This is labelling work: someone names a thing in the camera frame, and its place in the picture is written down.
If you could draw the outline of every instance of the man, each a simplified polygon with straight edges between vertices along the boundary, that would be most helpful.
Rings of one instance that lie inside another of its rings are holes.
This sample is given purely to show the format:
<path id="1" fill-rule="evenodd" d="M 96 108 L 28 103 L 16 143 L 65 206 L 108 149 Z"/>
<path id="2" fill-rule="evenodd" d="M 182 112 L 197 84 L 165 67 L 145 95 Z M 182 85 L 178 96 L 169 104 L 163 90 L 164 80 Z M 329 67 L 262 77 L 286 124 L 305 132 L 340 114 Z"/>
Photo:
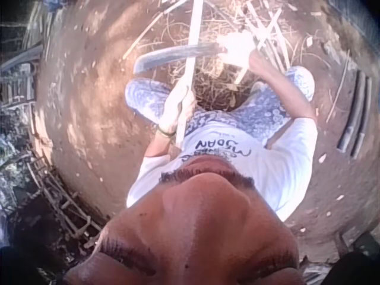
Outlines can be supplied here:
<path id="1" fill-rule="evenodd" d="M 194 108 L 194 94 L 181 80 L 171 92 L 156 81 L 131 81 L 127 104 L 156 123 L 157 132 L 127 209 L 108 222 L 92 256 L 68 272 L 68 284 L 304 283 L 295 238 L 282 221 L 311 177 L 313 78 L 301 67 L 283 76 L 246 34 L 220 42 L 226 63 L 248 67 L 268 85 L 254 86 L 240 108 L 223 113 Z M 170 161 L 181 102 L 188 128 L 181 154 Z"/>

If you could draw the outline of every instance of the bracelet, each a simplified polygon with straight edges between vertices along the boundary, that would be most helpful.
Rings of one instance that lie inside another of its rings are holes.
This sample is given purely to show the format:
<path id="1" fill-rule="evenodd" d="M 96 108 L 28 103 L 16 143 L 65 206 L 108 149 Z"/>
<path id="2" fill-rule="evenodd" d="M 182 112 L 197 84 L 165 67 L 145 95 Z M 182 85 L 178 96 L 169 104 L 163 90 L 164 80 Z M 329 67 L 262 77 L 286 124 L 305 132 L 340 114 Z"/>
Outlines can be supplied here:
<path id="1" fill-rule="evenodd" d="M 165 137 L 165 138 L 172 138 L 172 137 L 174 137 L 174 136 L 176 135 L 176 132 L 169 133 L 169 132 L 165 132 L 165 131 L 163 131 L 163 130 L 160 128 L 159 125 L 157 126 L 157 132 L 159 132 L 160 135 L 162 135 L 162 136 Z"/>

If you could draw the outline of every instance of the forearm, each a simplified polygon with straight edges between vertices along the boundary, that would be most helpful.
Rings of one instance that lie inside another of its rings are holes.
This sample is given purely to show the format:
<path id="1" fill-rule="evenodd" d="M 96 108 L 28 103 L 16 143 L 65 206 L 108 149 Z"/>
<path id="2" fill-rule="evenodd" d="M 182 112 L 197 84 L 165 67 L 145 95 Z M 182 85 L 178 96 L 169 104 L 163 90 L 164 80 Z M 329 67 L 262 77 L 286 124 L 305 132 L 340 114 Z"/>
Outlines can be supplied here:
<path id="1" fill-rule="evenodd" d="M 169 153 L 170 138 L 156 132 L 152 142 L 148 145 L 144 157 L 158 157 Z"/>
<path id="2" fill-rule="evenodd" d="M 304 94 L 287 77 L 266 61 L 258 74 L 278 94 L 286 112 L 293 119 L 311 118 L 316 121 L 315 110 Z"/>

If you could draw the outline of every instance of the brown soil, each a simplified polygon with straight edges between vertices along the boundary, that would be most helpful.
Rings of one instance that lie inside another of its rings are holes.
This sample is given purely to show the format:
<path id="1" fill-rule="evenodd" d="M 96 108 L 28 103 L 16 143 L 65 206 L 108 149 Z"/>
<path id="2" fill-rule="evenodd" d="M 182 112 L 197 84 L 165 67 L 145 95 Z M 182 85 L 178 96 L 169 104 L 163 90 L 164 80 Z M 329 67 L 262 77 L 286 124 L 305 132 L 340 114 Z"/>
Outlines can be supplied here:
<path id="1" fill-rule="evenodd" d="M 221 5 L 228 1 L 214 2 Z M 270 4 L 281 5 L 278 1 Z M 339 19 L 324 1 L 313 1 L 312 7 L 309 1 L 294 0 L 291 4 L 298 11 L 283 4 L 282 17 L 295 30 L 286 35 L 287 39 L 295 47 L 297 41 L 319 30 L 307 53 L 318 55 L 331 69 L 306 54 L 302 63 L 300 57 L 294 62 L 307 67 L 315 77 L 313 104 L 319 113 L 319 137 L 308 193 L 286 224 L 297 236 L 302 254 L 308 254 L 311 261 L 333 261 L 337 257 L 332 242 L 336 231 L 344 233 L 346 242 L 351 243 L 376 223 L 380 137 L 374 96 L 359 158 L 354 161 L 349 153 L 337 151 L 352 102 L 355 71 L 347 72 L 334 115 L 325 123 L 331 107 L 328 90 L 334 98 L 345 58 L 341 56 L 341 64 L 336 63 L 321 45 L 331 40 L 342 54 L 349 48 L 358 67 L 373 77 L 373 94 L 378 94 L 379 64 L 358 32 Z M 191 3 L 180 9 L 189 11 Z M 311 11 L 322 11 L 322 16 L 313 17 Z M 47 140 L 36 141 L 37 147 L 58 168 L 65 182 L 106 217 L 124 208 L 151 137 L 151 125 L 129 110 L 124 101 L 125 85 L 133 77 L 133 63 L 148 50 L 134 49 L 126 61 L 122 55 L 156 12 L 157 1 L 150 0 L 78 1 L 62 13 L 62 21 L 57 21 L 62 25 L 53 29 L 49 57 L 40 64 L 36 124 L 40 137 Z M 145 43 L 162 34 L 165 22 L 162 19 L 154 26 Z M 301 42 L 296 55 L 300 54 L 300 45 Z M 165 74 L 158 72 L 157 78 L 165 78 Z M 318 163 L 325 153 L 325 161 Z M 337 201 L 340 195 L 344 198 Z"/>

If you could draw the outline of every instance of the shirt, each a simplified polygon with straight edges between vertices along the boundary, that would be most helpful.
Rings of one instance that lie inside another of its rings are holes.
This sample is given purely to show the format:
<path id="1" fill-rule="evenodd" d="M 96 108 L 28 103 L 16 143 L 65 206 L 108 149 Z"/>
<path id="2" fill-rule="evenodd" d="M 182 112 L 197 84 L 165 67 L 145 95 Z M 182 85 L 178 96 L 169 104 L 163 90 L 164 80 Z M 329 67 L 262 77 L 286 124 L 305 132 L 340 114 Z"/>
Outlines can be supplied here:
<path id="1" fill-rule="evenodd" d="M 315 151 L 317 129 L 314 120 L 295 119 L 270 150 L 246 132 L 220 122 L 212 122 L 185 137 L 183 152 L 170 156 L 145 157 L 126 205 L 132 206 L 151 191 L 163 172 L 171 172 L 194 154 L 222 155 L 255 187 L 278 217 L 285 221 L 302 202 L 308 188 Z"/>

